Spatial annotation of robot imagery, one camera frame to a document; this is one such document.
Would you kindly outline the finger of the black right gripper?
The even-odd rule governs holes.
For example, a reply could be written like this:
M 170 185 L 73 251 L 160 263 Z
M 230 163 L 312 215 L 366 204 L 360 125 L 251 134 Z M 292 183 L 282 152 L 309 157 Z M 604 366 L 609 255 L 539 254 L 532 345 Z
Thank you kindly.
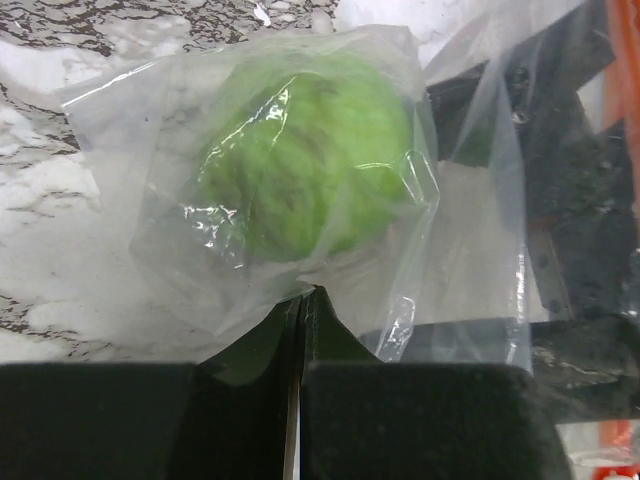
M 512 318 L 417 325 L 398 362 L 410 400 L 438 424 L 557 424 L 639 417 L 639 324 L 621 314 L 517 326 Z
M 638 14 L 490 2 L 425 65 L 432 318 L 638 318 Z

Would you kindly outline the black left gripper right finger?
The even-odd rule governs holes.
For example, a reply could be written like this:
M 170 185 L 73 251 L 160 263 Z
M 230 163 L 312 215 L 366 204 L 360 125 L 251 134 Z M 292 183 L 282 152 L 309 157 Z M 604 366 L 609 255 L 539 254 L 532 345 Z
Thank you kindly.
M 304 479 L 568 479 L 532 376 L 499 364 L 384 363 L 325 289 L 302 303 Z

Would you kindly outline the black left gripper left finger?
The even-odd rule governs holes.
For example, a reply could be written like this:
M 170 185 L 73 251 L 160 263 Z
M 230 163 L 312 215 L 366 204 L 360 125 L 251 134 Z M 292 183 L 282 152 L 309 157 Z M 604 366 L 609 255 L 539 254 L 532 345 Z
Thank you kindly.
M 5 479 L 279 479 L 300 304 L 200 363 L 1 369 Z

